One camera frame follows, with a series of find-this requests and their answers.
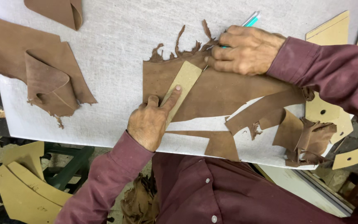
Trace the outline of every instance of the shirt cuff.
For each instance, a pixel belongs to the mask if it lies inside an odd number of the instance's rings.
[[[296,84],[314,61],[319,47],[314,43],[288,37],[278,51],[267,74]]]
[[[139,172],[155,153],[145,149],[125,130],[109,156],[118,165],[129,172]]]

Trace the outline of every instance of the folded leather piece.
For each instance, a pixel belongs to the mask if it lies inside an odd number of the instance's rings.
[[[26,7],[73,30],[82,25],[81,0],[24,0]]]
[[[245,127],[251,127],[254,123],[261,120],[273,110],[304,102],[305,98],[301,89],[292,86],[286,91],[261,98],[246,109],[240,111],[240,113],[228,120],[225,125],[230,130],[231,134],[235,135],[239,130]]]
[[[267,128],[271,128],[281,124],[285,118],[285,114],[286,113],[284,108],[273,110],[272,112],[270,112],[265,117],[259,120],[261,130],[265,130]]]
[[[229,131],[166,131],[166,133],[209,138],[204,155],[240,162],[236,143]]]
[[[143,62],[144,103],[147,103],[148,97],[152,94],[157,95],[160,100],[164,98],[184,61],[201,69],[206,67],[204,57],[210,55],[208,49],[217,44],[217,41],[211,38],[205,20],[202,24],[206,35],[210,38],[202,48],[201,43],[196,42],[192,51],[179,51],[179,38],[185,28],[183,26],[175,47],[177,57],[171,54],[170,59],[165,61],[162,55],[157,53],[158,48],[163,46],[160,43],[157,48],[153,49],[150,60]],[[288,89],[292,89],[291,84],[265,75],[240,76],[234,73],[218,72],[209,67],[202,72],[172,122],[230,115],[251,99]]]
[[[80,103],[97,103],[67,42],[0,19],[0,73],[27,84],[29,102],[52,116],[71,116]]]
[[[319,165],[328,161],[321,155],[335,132],[335,124],[298,119],[285,109],[285,119],[279,125],[272,145],[286,148],[286,166]]]

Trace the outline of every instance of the hand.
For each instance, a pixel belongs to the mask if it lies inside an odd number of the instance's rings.
[[[165,104],[158,107],[158,96],[151,95],[148,103],[134,110],[128,121],[128,134],[145,149],[155,152],[161,144],[169,112],[181,94],[181,86],[173,89]]]
[[[219,43],[228,47],[213,47],[212,57],[206,57],[205,61],[217,71],[264,74],[285,40],[281,34],[263,29],[230,26],[219,38]]]

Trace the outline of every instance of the teal pen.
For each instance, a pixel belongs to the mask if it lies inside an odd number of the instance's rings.
[[[254,25],[259,17],[261,17],[261,11],[254,12],[241,26],[250,27]]]

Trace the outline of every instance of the maroon shirt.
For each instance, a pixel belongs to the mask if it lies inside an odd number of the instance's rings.
[[[318,46],[287,38],[268,74],[313,86],[327,102],[358,117],[358,46]],[[98,156],[86,184],[55,223],[100,224],[124,186],[153,157],[160,200],[157,223],[357,223],[339,218],[256,174],[246,163],[210,157],[151,153],[125,131],[113,150]]]

